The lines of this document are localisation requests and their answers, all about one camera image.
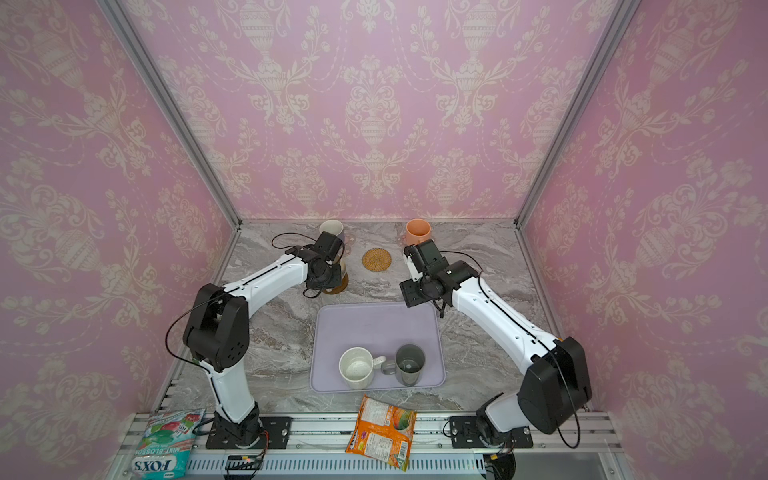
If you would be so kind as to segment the brown round wooden coaster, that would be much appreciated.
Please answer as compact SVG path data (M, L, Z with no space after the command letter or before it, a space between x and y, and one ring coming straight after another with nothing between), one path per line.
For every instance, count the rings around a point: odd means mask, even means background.
M344 274L342 277L341 284L339 286L331 289L324 289L323 293L326 295L338 295L348 287L348 284L349 284L349 276L347 274Z

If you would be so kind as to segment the lavender mug white inside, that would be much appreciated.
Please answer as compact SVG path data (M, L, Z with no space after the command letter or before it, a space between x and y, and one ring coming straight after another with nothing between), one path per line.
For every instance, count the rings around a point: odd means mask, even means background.
M340 239L344 239L344 224L337 219L329 219L322 222L318 231L320 233L329 233Z

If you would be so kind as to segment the woven rattan round coaster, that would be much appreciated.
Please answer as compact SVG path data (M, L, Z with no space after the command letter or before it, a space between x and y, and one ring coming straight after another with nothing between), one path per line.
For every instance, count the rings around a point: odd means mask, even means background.
M383 248L373 248L362 256L362 265L372 272L386 271L392 264L391 254Z

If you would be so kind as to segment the peach pink mug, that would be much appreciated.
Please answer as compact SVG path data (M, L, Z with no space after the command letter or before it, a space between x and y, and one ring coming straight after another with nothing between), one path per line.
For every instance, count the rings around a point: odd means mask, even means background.
M407 246L424 243L431 239L431 224L420 218L409 220L405 226L405 244Z

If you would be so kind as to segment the pink flower silicone coaster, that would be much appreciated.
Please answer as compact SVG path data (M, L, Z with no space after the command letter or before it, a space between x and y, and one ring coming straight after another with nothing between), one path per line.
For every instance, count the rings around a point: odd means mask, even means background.
M348 231L344 231L344 257L347 257L351 254L354 243L356 241L356 237L353 233L350 233Z

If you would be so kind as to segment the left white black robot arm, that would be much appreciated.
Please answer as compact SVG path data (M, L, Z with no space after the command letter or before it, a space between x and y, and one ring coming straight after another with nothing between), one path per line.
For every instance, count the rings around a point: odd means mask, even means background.
M208 283L196 295L183 343L207 376L216 400L213 428L239 448L263 435L259 407L247 384L244 357L250 320L269 301L295 286L333 289L342 283L341 266L332 255L296 248L245 278L224 286Z

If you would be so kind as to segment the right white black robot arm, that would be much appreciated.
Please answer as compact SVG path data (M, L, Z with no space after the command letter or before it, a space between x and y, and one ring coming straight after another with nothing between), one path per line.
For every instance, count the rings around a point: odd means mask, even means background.
M506 442L515 429L532 427L552 434L592 398L582 345L542 330L497 295L481 274L464 261L431 264L404 258L410 278L400 283L406 306L451 306L485 331L523 374L519 390L502 393L476 412L481 439L490 446Z

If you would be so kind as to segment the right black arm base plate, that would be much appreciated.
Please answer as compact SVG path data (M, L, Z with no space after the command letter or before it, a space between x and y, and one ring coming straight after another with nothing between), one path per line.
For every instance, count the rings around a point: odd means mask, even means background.
M530 449L534 442L528 427L501 433L489 420L476 416L450 416L444 432L454 449Z

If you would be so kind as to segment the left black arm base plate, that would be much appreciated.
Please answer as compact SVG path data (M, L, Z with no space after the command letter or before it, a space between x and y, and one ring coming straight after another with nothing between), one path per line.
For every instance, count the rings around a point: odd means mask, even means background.
M267 449L285 450L291 435L292 417L267 416L260 418L260 426L254 433L247 433L241 439L222 426L221 420L215 420L211 432L207 436L205 447L209 450L224 449Z

